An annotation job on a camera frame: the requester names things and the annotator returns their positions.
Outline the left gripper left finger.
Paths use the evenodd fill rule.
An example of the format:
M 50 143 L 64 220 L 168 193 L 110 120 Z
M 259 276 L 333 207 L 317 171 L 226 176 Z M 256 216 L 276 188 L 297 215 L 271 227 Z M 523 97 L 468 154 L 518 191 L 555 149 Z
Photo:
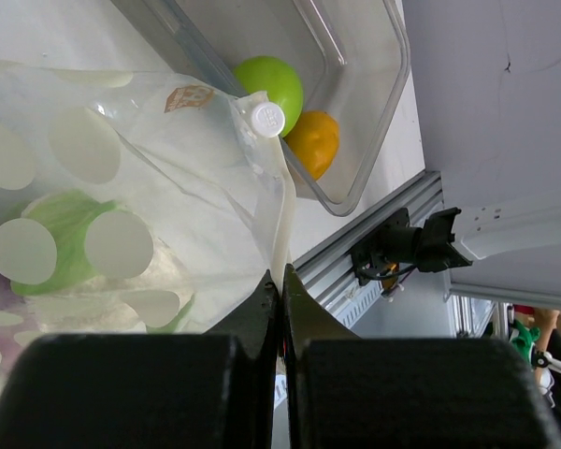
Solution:
M 202 334 L 52 334 L 0 396 L 0 448 L 267 448 L 279 293 L 269 275 Z

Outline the purple toy eggplant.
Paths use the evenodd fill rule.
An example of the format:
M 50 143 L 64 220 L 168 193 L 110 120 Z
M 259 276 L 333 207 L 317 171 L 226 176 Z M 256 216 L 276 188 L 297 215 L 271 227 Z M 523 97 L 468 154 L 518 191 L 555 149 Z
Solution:
M 21 297 L 10 289 L 10 281 L 0 275 L 0 352 L 5 360 L 12 361 L 22 347 L 15 335 L 27 330 L 36 330 Z

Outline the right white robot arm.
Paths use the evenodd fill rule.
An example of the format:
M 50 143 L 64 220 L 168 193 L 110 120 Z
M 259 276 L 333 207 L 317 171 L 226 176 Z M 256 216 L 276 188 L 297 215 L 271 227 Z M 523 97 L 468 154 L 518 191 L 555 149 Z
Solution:
M 415 248 L 421 272 L 465 268 L 501 253 L 561 244 L 561 190 L 430 215 Z

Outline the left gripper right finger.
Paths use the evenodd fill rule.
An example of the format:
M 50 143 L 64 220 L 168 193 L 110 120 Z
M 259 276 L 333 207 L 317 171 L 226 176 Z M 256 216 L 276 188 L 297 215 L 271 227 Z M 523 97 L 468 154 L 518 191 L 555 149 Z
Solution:
M 561 448 L 527 363 L 503 340 L 362 339 L 287 266 L 294 448 Z

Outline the clear dotted zip top bag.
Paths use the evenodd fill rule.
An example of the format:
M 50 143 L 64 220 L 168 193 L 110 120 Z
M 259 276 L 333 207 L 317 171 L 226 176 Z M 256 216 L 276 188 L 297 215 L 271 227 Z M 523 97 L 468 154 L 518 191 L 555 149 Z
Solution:
M 21 352 L 53 333 L 201 333 L 265 275 L 281 284 L 295 187 L 283 116 L 263 92 L 236 97 L 174 73 L 80 71 L 0 60 L 0 275 L 40 264 L 36 236 L 13 211 L 80 190 L 141 216 L 186 267 L 195 303 L 173 332 L 48 331 L 0 352 L 0 393 Z

